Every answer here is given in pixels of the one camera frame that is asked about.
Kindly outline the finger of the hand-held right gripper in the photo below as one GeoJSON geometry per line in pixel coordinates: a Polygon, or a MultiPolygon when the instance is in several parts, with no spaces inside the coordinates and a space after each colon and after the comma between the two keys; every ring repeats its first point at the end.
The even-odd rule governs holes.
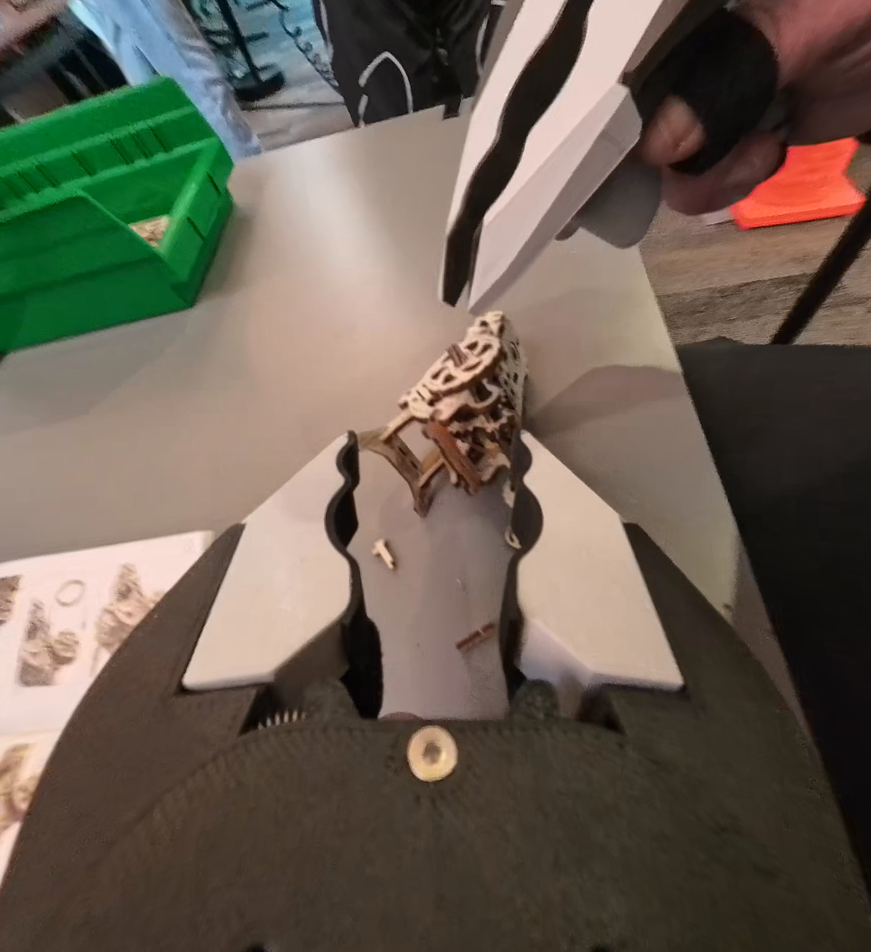
{"type": "Polygon", "coordinates": [[[456,175],[441,263],[441,300],[475,296],[481,233],[513,180],[540,118],[583,48],[592,1],[507,2],[489,42],[456,175]]]}
{"type": "Polygon", "coordinates": [[[577,62],[488,214],[469,312],[497,303],[637,144],[641,122],[621,74],[643,38],[655,37],[685,3],[594,2],[577,62]]]}

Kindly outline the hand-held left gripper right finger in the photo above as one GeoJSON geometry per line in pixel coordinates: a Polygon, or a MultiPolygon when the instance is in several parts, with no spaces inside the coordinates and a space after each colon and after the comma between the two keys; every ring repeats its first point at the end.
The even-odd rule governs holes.
{"type": "Polygon", "coordinates": [[[543,682],[559,714],[577,718],[604,688],[682,691],[621,517],[532,434],[515,435],[512,450],[498,619],[510,697],[543,682]]]}

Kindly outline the wooden buggy model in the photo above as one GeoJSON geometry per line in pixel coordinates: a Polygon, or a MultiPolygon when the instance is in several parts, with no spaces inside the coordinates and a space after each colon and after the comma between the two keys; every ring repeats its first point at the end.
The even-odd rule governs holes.
{"type": "Polygon", "coordinates": [[[389,463],[426,518],[443,485],[476,497],[511,471],[527,379],[512,322],[483,313],[401,395],[393,419],[358,434],[359,449],[389,463]]]}

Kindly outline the green plastic bin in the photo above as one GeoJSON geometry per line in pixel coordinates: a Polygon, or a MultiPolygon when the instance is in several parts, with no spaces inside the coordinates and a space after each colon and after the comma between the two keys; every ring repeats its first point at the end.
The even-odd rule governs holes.
{"type": "Polygon", "coordinates": [[[0,355],[191,307],[234,162],[170,78],[0,129],[0,355]],[[160,247],[129,226],[162,215],[160,247]]]}

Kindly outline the person's right hand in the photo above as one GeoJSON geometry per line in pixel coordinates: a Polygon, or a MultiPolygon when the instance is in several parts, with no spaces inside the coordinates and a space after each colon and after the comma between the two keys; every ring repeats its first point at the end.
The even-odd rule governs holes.
{"type": "Polygon", "coordinates": [[[775,90],[790,95],[786,130],[759,128],[747,79],[765,59],[750,44],[694,55],[641,140],[663,202],[687,216],[727,208],[781,166],[788,146],[871,132],[871,1],[738,2],[732,13],[772,50],[775,90]]]}

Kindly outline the orange traffic cone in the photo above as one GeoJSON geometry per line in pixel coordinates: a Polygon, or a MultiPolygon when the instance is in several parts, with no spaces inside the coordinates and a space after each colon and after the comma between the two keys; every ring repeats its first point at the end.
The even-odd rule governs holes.
{"type": "Polygon", "coordinates": [[[791,147],[782,167],[730,208],[744,231],[854,215],[865,194],[849,178],[858,140],[791,147]]]}

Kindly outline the black round-base pole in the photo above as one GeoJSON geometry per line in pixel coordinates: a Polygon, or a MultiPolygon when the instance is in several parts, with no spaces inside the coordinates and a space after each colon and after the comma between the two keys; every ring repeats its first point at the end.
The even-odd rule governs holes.
{"type": "Polygon", "coordinates": [[[261,71],[251,54],[248,35],[239,23],[236,8],[230,1],[215,1],[217,11],[225,25],[231,45],[236,47],[239,60],[246,66],[244,76],[235,84],[235,93],[242,105],[265,100],[283,90],[286,77],[278,66],[261,71]]]}

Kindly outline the person's black clothing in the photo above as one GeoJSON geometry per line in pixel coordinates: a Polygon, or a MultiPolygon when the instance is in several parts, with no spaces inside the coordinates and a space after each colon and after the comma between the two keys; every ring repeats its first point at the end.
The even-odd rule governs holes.
{"type": "Polygon", "coordinates": [[[871,347],[679,355],[871,894],[871,347]]]}

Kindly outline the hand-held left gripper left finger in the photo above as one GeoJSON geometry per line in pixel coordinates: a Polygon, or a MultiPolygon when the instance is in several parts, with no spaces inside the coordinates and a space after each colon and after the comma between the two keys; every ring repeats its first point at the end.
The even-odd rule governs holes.
{"type": "Polygon", "coordinates": [[[263,685],[284,707],[302,708],[311,685],[334,680],[359,716],[379,715],[380,636],[349,552],[359,478],[358,437],[347,431],[245,518],[184,689],[263,685]]]}

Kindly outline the instruction booklet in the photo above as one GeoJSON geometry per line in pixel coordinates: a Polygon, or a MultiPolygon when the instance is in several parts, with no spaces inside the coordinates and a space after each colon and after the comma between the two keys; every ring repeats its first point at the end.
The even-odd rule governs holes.
{"type": "Polygon", "coordinates": [[[213,539],[192,531],[0,563],[0,885],[65,724],[213,539]]]}

